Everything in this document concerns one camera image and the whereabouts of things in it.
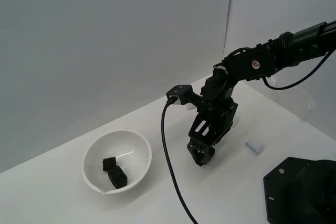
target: robotic arm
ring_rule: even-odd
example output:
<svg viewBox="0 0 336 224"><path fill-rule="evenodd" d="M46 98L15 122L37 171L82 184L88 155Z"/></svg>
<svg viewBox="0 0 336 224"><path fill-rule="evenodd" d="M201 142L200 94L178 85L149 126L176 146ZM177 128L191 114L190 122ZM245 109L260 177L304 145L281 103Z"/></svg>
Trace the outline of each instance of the robotic arm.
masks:
<svg viewBox="0 0 336 224"><path fill-rule="evenodd" d="M230 130L238 107L231 94L238 81L262 78L268 86L266 77L283 68L325 55L318 65L320 67L335 49L336 21L323 22L296 34L281 34L278 39L270 39L253 49L233 51L221 63L214 65L213 75L206 80L201 95L195 94L191 85L177 85L168 91L168 98L177 98L175 104L190 102L197 107L198 115L189 131L190 142L187 145L196 164L207 164L215 154L213 146Z"/></svg>

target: black block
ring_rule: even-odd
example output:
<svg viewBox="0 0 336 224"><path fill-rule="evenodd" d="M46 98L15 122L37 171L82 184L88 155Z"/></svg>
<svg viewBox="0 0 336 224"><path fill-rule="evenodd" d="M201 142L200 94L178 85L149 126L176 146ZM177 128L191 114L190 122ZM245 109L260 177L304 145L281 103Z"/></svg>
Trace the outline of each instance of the black block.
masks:
<svg viewBox="0 0 336 224"><path fill-rule="evenodd" d="M119 165L107 171L109 179L116 189L127 185L127 176Z"/></svg>
<svg viewBox="0 0 336 224"><path fill-rule="evenodd" d="M116 157L109 157L103 160L103 170L108 171L117 166Z"/></svg>

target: white bowl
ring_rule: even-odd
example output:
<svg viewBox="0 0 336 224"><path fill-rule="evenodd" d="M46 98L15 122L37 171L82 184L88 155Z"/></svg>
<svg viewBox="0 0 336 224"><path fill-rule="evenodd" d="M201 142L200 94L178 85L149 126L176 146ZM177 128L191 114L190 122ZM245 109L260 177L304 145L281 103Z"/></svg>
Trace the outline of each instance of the white bowl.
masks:
<svg viewBox="0 0 336 224"><path fill-rule="evenodd" d="M116 157L128 178L128 184L115 189L107 172L103 171L104 158ZM147 173L152 160L148 140L131 130L113 131L95 140L85 152L82 161L82 176L93 190L104 194L117 194L137 185Z"/></svg>

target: white table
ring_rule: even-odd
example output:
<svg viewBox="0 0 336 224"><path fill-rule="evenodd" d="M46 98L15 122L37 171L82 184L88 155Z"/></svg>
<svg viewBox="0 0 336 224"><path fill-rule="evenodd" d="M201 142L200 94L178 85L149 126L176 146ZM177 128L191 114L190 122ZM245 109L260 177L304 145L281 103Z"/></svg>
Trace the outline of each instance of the white table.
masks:
<svg viewBox="0 0 336 224"><path fill-rule="evenodd" d="M203 84L201 79L193 87ZM335 160L336 141L244 83L237 85L233 98L239 104L240 122L203 167L186 149L196 111L182 106L168 109L165 131L171 161L199 223L267 224L262 178L288 156ZM0 223L190 223L162 150L160 118L165 102L166 98L158 99L1 173ZM135 189L102 196L83 181L81 159L91 141L119 128L148 138L152 165ZM266 143L259 156L244 145L251 137Z"/></svg>

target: white eraser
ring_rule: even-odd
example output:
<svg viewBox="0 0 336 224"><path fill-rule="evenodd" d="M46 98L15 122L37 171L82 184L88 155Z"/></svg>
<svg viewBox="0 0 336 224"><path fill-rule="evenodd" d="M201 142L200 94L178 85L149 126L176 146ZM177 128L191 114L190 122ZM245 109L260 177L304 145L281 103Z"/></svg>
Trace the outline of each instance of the white eraser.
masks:
<svg viewBox="0 0 336 224"><path fill-rule="evenodd" d="M193 110L196 108L192 103L187 103L185 107L187 108L187 110Z"/></svg>
<svg viewBox="0 0 336 224"><path fill-rule="evenodd" d="M259 155L265 149L263 142L251 138L246 141L245 145L256 155Z"/></svg>

